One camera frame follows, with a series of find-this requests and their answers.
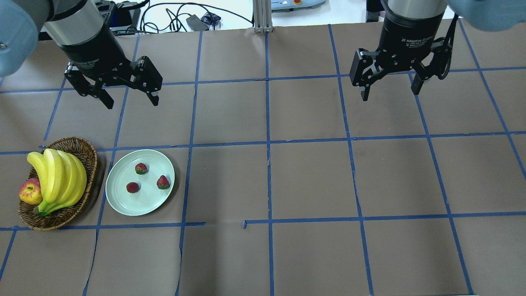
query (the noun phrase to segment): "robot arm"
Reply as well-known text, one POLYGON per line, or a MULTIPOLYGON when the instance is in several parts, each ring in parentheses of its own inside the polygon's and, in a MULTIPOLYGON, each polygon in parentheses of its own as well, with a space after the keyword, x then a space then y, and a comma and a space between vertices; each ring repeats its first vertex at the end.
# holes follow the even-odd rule
POLYGON ((419 94, 433 76, 449 73, 458 15, 479 29, 502 31, 526 20, 526 0, 381 0, 386 11, 376 51, 359 48, 349 76, 367 101, 371 85, 385 75, 415 70, 411 86, 419 94), (456 12, 445 37, 435 39, 447 4, 456 12), (433 53, 428 66, 422 61, 433 53))
POLYGON ((114 101, 103 86, 126 85, 145 92, 157 106, 162 76, 147 56, 136 62, 126 58, 109 29, 111 15, 103 17, 93 0, 2 0, 0 12, 9 27, 0 27, 0 76, 18 70, 43 26, 70 58, 64 75, 79 95, 98 98, 111 109, 114 101))

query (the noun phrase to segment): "red apple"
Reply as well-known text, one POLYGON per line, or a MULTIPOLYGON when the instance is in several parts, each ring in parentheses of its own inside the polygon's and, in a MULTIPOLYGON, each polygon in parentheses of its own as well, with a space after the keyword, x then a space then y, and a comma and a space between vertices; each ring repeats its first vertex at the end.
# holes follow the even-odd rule
POLYGON ((42 192, 40 190, 40 180, 31 178, 24 182, 18 191, 20 199, 28 204, 38 205, 42 202, 42 192))

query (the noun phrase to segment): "power adapter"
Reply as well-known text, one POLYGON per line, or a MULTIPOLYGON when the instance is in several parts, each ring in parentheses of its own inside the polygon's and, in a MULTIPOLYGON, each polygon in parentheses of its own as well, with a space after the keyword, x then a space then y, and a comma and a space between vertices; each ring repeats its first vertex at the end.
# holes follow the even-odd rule
POLYGON ((193 31, 208 31, 208 26, 203 23, 197 15, 192 15, 191 17, 186 19, 186 23, 193 31))

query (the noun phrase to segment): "light green plate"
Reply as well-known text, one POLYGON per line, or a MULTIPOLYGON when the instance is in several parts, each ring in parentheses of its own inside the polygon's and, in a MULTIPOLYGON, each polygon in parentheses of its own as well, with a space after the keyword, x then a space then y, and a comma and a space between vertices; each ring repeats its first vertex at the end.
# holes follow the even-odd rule
POLYGON ((174 166, 164 154, 150 149, 137 150, 121 158, 110 171, 106 180, 106 198, 109 205, 123 215, 144 215, 166 201, 174 188, 175 178, 174 166), (135 165, 140 162, 148 168, 144 175, 135 172, 135 165), (170 188, 157 188, 161 175, 166 176, 170 188), (139 184, 139 191, 128 193, 126 185, 129 182, 139 184))

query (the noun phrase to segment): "banana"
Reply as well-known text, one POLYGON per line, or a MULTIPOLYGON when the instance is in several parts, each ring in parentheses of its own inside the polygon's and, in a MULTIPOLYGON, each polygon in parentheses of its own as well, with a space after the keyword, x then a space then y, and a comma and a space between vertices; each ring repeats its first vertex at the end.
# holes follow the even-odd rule
POLYGON ((72 154, 68 153, 68 156, 72 160, 72 167, 75 171, 73 171, 73 174, 76 176, 76 182, 72 183, 73 189, 69 195, 64 195, 62 198, 57 200, 55 203, 48 205, 44 210, 42 215, 49 215, 50 213, 66 208, 68 206, 72 206, 76 204, 80 198, 84 195, 84 191, 86 190, 86 183, 87 183, 87 175, 86 175, 86 169, 78 160, 77 157, 75 157, 72 154))
POLYGON ((57 150, 58 155, 62 157, 64 163, 64 181, 60 195, 55 200, 55 204, 61 204, 68 200, 69 196, 75 189, 75 183, 77 182, 78 170, 77 164, 69 153, 57 150))
POLYGON ((38 180, 40 181, 40 190, 42 192, 42 196, 44 196, 47 188, 47 168, 44 156, 38 152, 29 152, 26 159, 27 162, 35 168, 35 171, 38 175, 38 180))
POLYGON ((64 163, 62 157, 55 149, 44 150, 44 160, 47 167, 47 184, 46 191, 43 194, 44 200, 38 208, 45 208, 46 204, 52 204, 60 195, 62 189, 62 182, 64 179, 64 163))

